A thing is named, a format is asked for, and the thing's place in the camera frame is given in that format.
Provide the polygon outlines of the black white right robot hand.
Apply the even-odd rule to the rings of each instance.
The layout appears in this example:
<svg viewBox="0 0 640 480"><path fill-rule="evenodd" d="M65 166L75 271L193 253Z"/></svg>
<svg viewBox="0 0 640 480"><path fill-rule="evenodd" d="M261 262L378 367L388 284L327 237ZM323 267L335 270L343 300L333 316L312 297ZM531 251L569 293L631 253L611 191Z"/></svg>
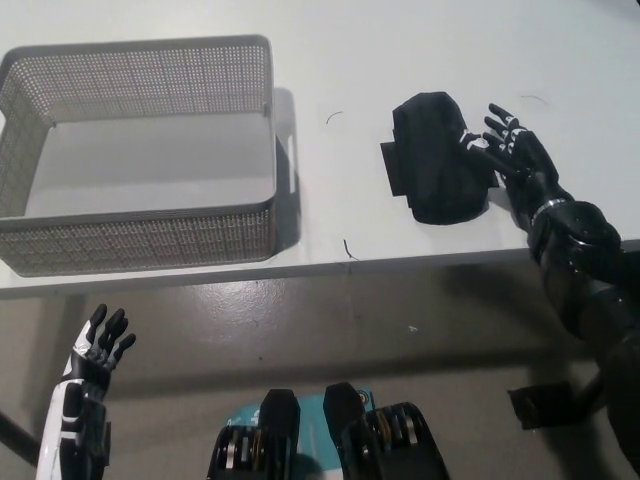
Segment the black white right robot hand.
<svg viewBox="0 0 640 480"><path fill-rule="evenodd" d="M465 130L458 143L471 159L501 176L514 214L531 221L550 204L571 201L536 134L494 103L489 112L484 118L489 130L483 134Z"/></svg>

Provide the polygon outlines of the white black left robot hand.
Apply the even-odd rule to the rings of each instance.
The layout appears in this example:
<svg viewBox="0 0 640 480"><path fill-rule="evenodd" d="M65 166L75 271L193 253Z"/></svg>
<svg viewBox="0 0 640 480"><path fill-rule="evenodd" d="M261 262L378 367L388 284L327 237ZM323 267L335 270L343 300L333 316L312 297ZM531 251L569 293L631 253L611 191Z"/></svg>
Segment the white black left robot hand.
<svg viewBox="0 0 640 480"><path fill-rule="evenodd" d="M104 404L112 372L136 341L122 308L99 305L82 326L55 385L39 450L38 479L101 479L111 422Z"/></svg>

